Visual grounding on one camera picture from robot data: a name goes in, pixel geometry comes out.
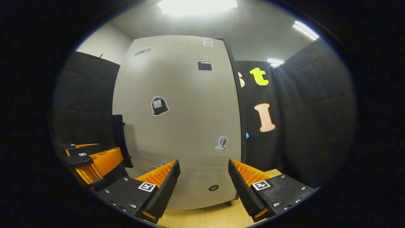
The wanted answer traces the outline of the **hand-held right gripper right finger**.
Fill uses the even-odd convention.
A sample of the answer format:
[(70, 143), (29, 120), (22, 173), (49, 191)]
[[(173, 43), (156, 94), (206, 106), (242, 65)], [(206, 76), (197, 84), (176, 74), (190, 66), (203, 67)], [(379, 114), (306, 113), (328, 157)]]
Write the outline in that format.
[(284, 214), (320, 190), (287, 174), (269, 175), (234, 159), (229, 159), (228, 173), (253, 222)]

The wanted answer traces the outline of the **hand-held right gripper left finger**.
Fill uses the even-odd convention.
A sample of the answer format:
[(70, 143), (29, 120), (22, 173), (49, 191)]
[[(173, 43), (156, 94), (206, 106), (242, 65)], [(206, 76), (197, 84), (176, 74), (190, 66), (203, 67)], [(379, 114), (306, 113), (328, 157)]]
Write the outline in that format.
[(157, 224), (181, 173), (176, 159), (137, 178), (122, 177), (95, 195), (134, 218)]

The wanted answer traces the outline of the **black door handle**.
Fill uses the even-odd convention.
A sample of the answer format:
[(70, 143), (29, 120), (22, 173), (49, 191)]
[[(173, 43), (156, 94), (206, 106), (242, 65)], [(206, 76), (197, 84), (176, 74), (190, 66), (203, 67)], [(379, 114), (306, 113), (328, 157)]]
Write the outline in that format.
[(133, 168), (133, 163), (131, 161), (132, 156), (128, 152), (125, 133), (123, 127), (125, 123), (123, 121), (123, 116), (120, 114), (112, 115), (112, 130), (113, 137), (117, 147), (120, 147), (123, 156), (123, 166), (126, 168)]

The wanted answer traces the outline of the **white cabinet door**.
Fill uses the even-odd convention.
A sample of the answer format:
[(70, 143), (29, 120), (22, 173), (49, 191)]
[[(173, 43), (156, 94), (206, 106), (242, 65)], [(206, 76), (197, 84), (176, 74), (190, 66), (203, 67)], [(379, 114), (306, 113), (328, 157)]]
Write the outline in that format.
[(244, 153), (239, 83), (224, 39), (163, 35), (133, 40), (118, 71), (112, 113), (122, 115), (131, 177), (178, 160), (168, 210), (234, 200), (228, 161)]

